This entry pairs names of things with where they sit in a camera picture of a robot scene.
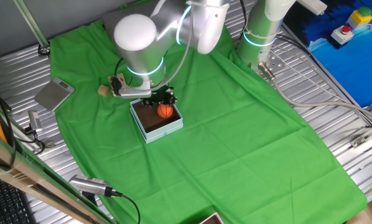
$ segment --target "small wooden block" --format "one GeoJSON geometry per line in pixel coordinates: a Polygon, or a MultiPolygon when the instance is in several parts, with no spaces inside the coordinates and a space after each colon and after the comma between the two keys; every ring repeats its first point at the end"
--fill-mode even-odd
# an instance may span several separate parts
{"type": "Polygon", "coordinates": [[[98,89],[98,93],[101,96],[107,96],[107,94],[109,93],[109,88],[107,86],[100,85],[98,89]]]}

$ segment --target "keyboard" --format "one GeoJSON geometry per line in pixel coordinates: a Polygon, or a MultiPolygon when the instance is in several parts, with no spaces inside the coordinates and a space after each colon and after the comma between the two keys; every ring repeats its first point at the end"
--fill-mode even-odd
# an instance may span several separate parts
{"type": "Polygon", "coordinates": [[[34,224],[24,192],[0,180],[0,224],[34,224]]]}

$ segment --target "small box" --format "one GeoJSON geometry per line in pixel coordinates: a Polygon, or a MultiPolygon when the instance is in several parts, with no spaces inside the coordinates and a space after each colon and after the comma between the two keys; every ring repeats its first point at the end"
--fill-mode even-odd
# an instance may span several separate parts
{"type": "Polygon", "coordinates": [[[109,88],[107,86],[100,85],[98,89],[98,93],[101,96],[107,96],[107,94],[109,93],[109,88]]]}
{"type": "Polygon", "coordinates": [[[355,10],[350,15],[347,23],[354,29],[361,29],[366,27],[366,25],[372,20],[371,9],[367,7],[361,7],[358,10],[355,10]]]}
{"type": "Polygon", "coordinates": [[[146,143],[162,138],[184,126],[183,118],[175,105],[173,105],[172,116],[165,119],[157,114],[157,108],[158,103],[150,107],[144,106],[141,100],[131,102],[131,114],[146,143]]]}
{"type": "Polygon", "coordinates": [[[352,33],[351,31],[342,32],[343,27],[344,26],[340,26],[339,28],[335,29],[331,33],[331,37],[334,38],[340,45],[346,44],[354,36],[354,33],[352,33]]]}
{"type": "Polygon", "coordinates": [[[371,20],[372,20],[372,16],[371,15],[368,15],[368,16],[364,16],[360,13],[360,10],[355,10],[352,12],[352,15],[350,15],[350,19],[353,19],[353,21],[356,23],[356,25],[360,26],[360,25],[363,25],[363,24],[367,24],[369,23],[371,20]]]}
{"type": "Polygon", "coordinates": [[[221,217],[219,217],[218,213],[215,212],[200,224],[223,224],[223,221],[221,217]]]}

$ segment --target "red button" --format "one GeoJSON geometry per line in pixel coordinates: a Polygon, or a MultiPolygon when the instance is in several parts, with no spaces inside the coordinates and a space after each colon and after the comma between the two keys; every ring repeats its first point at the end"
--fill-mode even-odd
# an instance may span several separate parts
{"type": "Polygon", "coordinates": [[[350,27],[348,27],[348,26],[343,26],[343,27],[342,27],[342,32],[344,32],[344,33],[348,33],[348,32],[350,32],[350,27]]]}

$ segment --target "gray cable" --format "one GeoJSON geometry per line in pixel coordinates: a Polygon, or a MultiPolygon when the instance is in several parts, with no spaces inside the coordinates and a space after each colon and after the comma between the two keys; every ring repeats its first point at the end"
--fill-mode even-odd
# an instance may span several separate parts
{"type": "Polygon", "coordinates": [[[158,85],[154,88],[151,88],[152,91],[158,90],[159,88],[161,88],[161,87],[165,86],[166,84],[168,84],[169,82],[171,82],[171,80],[176,76],[176,74],[178,74],[180,68],[182,67],[182,65],[185,62],[187,52],[190,48],[190,43],[192,41],[192,34],[193,34],[193,6],[190,5],[190,7],[191,7],[190,8],[190,33],[188,35],[188,41],[187,41],[187,46],[186,46],[186,50],[185,50],[185,53],[184,53],[184,57],[180,61],[180,64],[179,64],[178,68],[176,69],[176,71],[174,72],[174,74],[167,81],[165,81],[164,83],[161,83],[160,85],[158,85]]]}
{"type": "Polygon", "coordinates": [[[344,103],[344,102],[322,102],[322,103],[297,103],[295,101],[292,101],[288,99],[288,97],[285,96],[285,94],[281,91],[279,84],[277,84],[276,79],[272,80],[274,87],[276,87],[277,91],[279,94],[285,99],[289,104],[295,105],[295,106],[300,106],[300,107],[316,107],[316,106],[346,106],[355,110],[358,110],[362,112],[363,114],[369,116],[372,118],[372,112],[365,110],[359,106],[355,106],[350,103],[344,103]]]}

